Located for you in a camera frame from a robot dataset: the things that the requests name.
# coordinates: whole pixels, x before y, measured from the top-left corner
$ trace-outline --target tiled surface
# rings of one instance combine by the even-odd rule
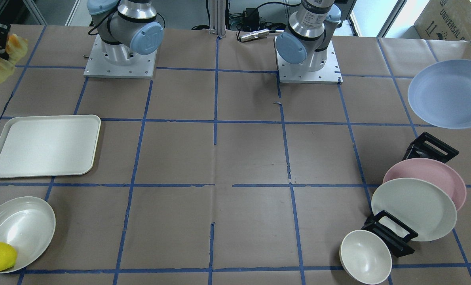
[[[95,114],[102,127],[89,173],[0,180],[0,204],[44,198],[57,219],[46,252],[0,284],[356,284],[340,242],[423,131],[460,151],[448,164],[467,202],[454,232],[411,242],[384,284],[471,284],[471,129],[427,125],[406,96],[431,51],[471,47],[335,37],[342,85],[278,84],[271,36],[166,29],[151,84],[85,79],[85,27],[15,28],[31,60],[0,85],[0,134],[13,116]]]

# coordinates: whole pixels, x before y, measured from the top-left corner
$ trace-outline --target white tray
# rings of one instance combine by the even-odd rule
[[[87,173],[99,133],[95,115],[10,119],[0,136],[0,178]]]

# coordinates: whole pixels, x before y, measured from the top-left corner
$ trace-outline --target pink plate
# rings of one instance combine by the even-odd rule
[[[429,158],[411,158],[398,162],[387,171],[384,183],[397,178],[425,180],[442,189],[459,211],[466,200],[466,185],[452,167]]]

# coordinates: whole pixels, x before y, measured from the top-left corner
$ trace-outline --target metal connector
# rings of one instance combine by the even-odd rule
[[[265,38],[268,35],[269,35],[269,29],[254,31],[249,34],[245,34],[244,36],[241,36],[241,42],[244,43],[244,42],[249,42],[250,40],[257,40],[259,38]]]

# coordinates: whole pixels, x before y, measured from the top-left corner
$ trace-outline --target blue plate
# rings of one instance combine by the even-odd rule
[[[471,60],[441,61],[425,68],[411,81],[408,101],[431,125],[471,128]]]

